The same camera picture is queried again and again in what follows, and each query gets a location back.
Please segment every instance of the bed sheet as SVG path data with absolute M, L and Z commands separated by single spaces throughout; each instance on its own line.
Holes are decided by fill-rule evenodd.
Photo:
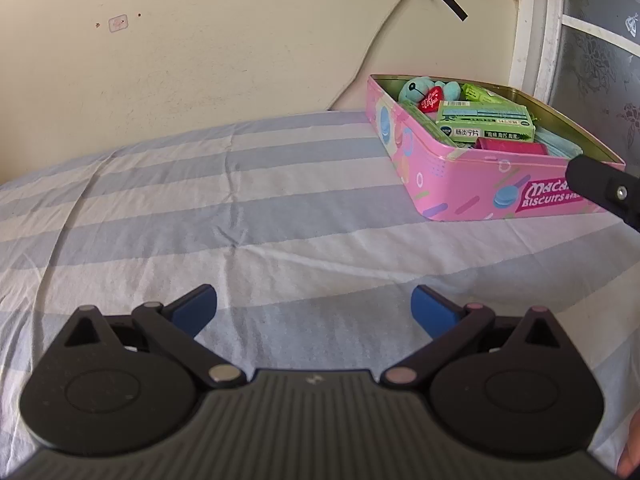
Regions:
M 429 337 L 425 283 L 498 314 L 556 314 L 606 414 L 614 467 L 640 403 L 640 235 L 610 214 L 432 222 L 361 112 L 233 124 L 142 142 L 0 187 L 0 476 L 33 452 L 17 403 L 80 304 L 129 313 L 201 283 L 198 341 L 244 368 L 384 368 Z

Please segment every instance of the green medicine box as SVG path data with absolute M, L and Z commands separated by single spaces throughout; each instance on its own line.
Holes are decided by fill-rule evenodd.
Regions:
M 516 103 L 441 101 L 436 124 L 454 142 L 478 137 L 533 142 L 536 129 L 527 108 Z

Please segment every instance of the light blue stripe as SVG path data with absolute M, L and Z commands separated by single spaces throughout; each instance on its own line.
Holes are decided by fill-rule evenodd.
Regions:
M 305 239 L 426 221 L 402 185 L 326 191 L 151 214 L 63 231 L 56 265 Z M 14 269 L 44 266 L 55 233 L 0 242 Z M 6 267 L 7 258 L 0 264 Z
M 118 152 L 118 156 L 127 153 L 144 152 L 155 148 L 177 146 L 198 140 L 221 139 L 229 136 L 278 132 L 281 130 L 295 130 L 297 128 L 310 128 L 313 126 L 343 126 L 345 124 L 361 124 L 367 122 L 367 117 L 364 112 L 320 112 L 317 114 L 262 119 L 259 121 L 248 121 L 245 123 L 195 130 L 169 137 L 162 137 L 161 139 L 144 140 L 143 142 L 123 148 Z
M 44 207 L 75 202 L 82 195 L 82 191 L 88 181 L 89 179 L 79 180 L 71 184 L 66 184 L 65 186 L 57 187 L 56 189 L 44 191 L 25 198 L 17 198 L 16 200 L 1 204 L 0 222 L 13 216 L 26 215 Z
M 230 124 L 227 126 L 205 128 L 203 130 L 195 130 L 183 134 L 162 137 L 161 139 L 145 140 L 117 150 L 114 158 L 127 153 L 139 153 L 153 148 L 177 146 L 179 144 L 184 144 L 185 142 L 194 142 L 196 140 L 218 139 L 231 135 L 242 135 L 248 133 L 293 130 L 296 128 L 307 128 L 312 126 L 341 126 L 343 124 L 359 124 L 366 122 L 367 118 L 364 112 L 320 112 L 317 114 L 263 119 L 245 123 Z M 105 152 L 81 156 L 43 170 L 33 171 L 20 176 L 15 180 L 2 184 L 0 186 L 0 191 L 15 189 L 23 186 L 24 184 L 34 182 L 43 176 L 51 176 L 57 173 L 62 173 L 63 171 L 88 166 L 98 160 L 104 160 L 110 153 L 111 152 Z
M 89 166 L 94 162 L 99 160 L 105 160 L 108 158 L 109 153 L 99 153 L 93 155 L 81 156 L 79 158 L 73 158 L 67 162 L 62 162 L 60 164 L 56 164 L 55 166 L 49 166 L 43 170 L 32 171 L 31 173 L 27 173 L 23 176 L 19 176 L 18 178 L 11 180 L 5 184 L 0 186 L 0 191 L 6 191 L 9 189 L 16 189 L 24 184 L 29 184 L 30 182 L 35 182 L 39 178 L 43 176 L 51 176 L 58 173 L 62 173 L 63 171 L 75 170 L 76 168 L 82 168 L 83 166 Z
M 144 168 L 132 168 L 119 173 L 98 176 L 89 185 L 83 198 L 101 196 L 151 184 L 168 184 L 191 178 L 214 176 L 230 171 L 276 168 L 289 164 L 326 162 L 357 158 L 386 158 L 386 151 L 377 137 L 365 139 L 336 139 L 253 148 L 238 152 L 217 153 L 182 160 L 171 160 Z M 74 202 L 80 198 L 87 179 L 57 189 L 19 198 L 0 205 L 0 221 L 11 216 L 24 215 L 37 209 Z
M 0 305 L 3 304 L 3 298 L 0 296 Z M 0 311 L 0 364 L 21 372 L 30 372 L 32 357 L 39 357 L 46 348 L 44 342 L 34 340 L 33 317 L 35 315 L 39 321 L 43 318 L 40 314 L 34 314 L 30 306 L 27 298 L 22 297 L 19 304 L 10 305 L 11 311 Z M 50 325 L 51 321 L 46 316 L 46 324 Z
M 630 335 L 594 370 L 605 398 L 603 423 L 598 428 L 591 449 L 597 449 L 640 404 L 640 329 Z

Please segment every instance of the mattress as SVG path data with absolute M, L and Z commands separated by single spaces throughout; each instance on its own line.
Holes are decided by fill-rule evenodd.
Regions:
M 0 476 L 34 451 L 20 390 L 80 304 L 126 314 L 201 283 L 197 340 L 242 367 L 369 368 L 429 337 L 425 283 L 498 314 L 556 314 L 606 412 L 614 467 L 640 403 L 640 235 L 614 216 L 432 222 L 362 112 L 238 123 L 78 158 L 0 186 Z

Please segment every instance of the pink box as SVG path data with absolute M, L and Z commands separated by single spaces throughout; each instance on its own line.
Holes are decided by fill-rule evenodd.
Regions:
M 479 137 L 478 140 L 476 140 L 475 148 L 507 153 L 533 153 L 535 155 L 549 154 L 546 150 L 546 146 L 538 142 L 491 139 L 490 137 Z
M 367 81 L 367 118 L 414 201 L 426 218 L 438 221 L 524 218 L 601 211 L 571 192 L 567 158 L 454 148 L 438 142 L 392 97 L 415 76 L 372 75 Z M 446 78 L 433 80 L 448 81 Z M 572 140 L 585 155 L 624 169 L 612 150 L 571 119 L 519 90 L 475 81 L 523 104 L 540 125 Z

